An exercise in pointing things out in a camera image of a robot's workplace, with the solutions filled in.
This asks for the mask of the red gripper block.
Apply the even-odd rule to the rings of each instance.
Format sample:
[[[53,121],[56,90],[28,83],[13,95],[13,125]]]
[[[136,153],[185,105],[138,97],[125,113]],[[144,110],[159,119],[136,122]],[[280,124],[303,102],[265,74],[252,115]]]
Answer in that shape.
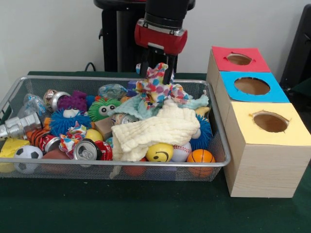
[[[167,55],[168,68],[165,70],[163,84],[169,84],[175,66],[175,55],[182,52],[188,38],[188,31],[184,29],[165,29],[148,24],[143,18],[136,23],[134,32],[137,45],[163,50]],[[140,64],[140,77],[146,77],[149,67],[149,49],[145,49]]]

